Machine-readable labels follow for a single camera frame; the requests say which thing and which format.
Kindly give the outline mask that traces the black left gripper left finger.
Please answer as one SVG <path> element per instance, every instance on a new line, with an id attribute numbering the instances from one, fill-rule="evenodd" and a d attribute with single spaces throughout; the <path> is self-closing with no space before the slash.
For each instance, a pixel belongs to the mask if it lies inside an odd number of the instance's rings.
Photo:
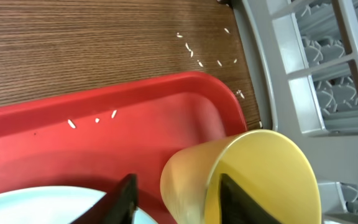
<path id="1" fill-rule="evenodd" d="M 133 224 L 137 206 L 137 176 L 128 174 L 71 224 Z"/>

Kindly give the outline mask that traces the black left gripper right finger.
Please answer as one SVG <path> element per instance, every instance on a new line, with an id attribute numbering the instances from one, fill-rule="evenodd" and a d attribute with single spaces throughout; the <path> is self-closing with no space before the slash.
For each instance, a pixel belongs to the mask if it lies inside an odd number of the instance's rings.
<path id="1" fill-rule="evenodd" d="M 219 179 L 219 207 L 222 224 L 280 223 L 227 174 Z"/>

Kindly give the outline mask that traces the yellow plastic cup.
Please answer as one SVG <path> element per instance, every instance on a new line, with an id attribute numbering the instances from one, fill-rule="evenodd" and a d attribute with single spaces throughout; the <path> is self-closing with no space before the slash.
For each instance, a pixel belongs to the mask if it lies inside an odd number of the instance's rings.
<path id="1" fill-rule="evenodd" d="M 175 153 L 160 179 L 178 223 L 221 223 L 219 179 L 229 175 L 280 223 L 321 223 L 318 183 L 306 156 L 286 136 L 249 131 Z"/>

